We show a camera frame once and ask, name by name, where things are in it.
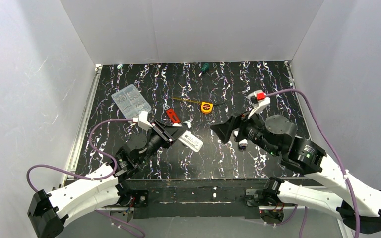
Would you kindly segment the white remote control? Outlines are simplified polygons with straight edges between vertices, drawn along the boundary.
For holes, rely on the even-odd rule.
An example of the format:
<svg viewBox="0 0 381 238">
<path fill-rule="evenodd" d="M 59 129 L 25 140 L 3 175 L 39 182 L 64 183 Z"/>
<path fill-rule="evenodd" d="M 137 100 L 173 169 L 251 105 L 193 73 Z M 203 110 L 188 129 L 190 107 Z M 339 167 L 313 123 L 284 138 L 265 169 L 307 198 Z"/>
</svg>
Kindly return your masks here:
<svg viewBox="0 0 381 238">
<path fill-rule="evenodd" d="M 203 141 L 193 135 L 190 131 L 186 130 L 178 140 L 186 147 L 190 148 L 194 152 L 199 152 L 203 146 Z"/>
</svg>

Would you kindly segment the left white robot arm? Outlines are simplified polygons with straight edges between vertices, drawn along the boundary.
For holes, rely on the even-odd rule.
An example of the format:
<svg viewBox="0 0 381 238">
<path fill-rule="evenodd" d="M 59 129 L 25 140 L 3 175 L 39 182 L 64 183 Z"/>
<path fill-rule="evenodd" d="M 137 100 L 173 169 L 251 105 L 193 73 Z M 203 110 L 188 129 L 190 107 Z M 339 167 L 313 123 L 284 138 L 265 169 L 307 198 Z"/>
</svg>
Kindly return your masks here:
<svg viewBox="0 0 381 238">
<path fill-rule="evenodd" d="M 27 216 L 39 238 L 55 238 L 76 219 L 105 206 L 129 198 L 133 205 L 139 198 L 126 187 L 125 180 L 140 171 L 141 164 L 157 154 L 160 148 L 169 148 L 176 141 L 199 151 L 202 142 L 184 127 L 170 126 L 159 121 L 133 119 L 145 133 L 132 134 L 119 148 L 111 161 L 91 173 L 77 177 L 77 181 L 46 192 L 35 187 Z"/>
</svg>

